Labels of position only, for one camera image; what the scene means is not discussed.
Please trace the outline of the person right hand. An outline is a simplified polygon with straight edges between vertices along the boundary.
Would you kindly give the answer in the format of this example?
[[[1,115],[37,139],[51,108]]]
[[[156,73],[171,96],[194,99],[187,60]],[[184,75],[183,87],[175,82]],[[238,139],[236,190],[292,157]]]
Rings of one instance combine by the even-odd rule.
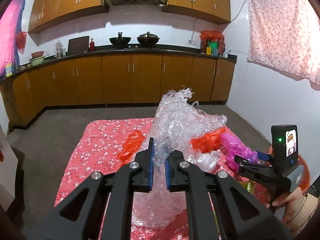
[[[283,223],[291,220],[301,209],[305,202],[305,197],[300,187],[297,187],[293,192],[285,192],[272,202],[272,206],[285,206],[285,213],[282,218]]]

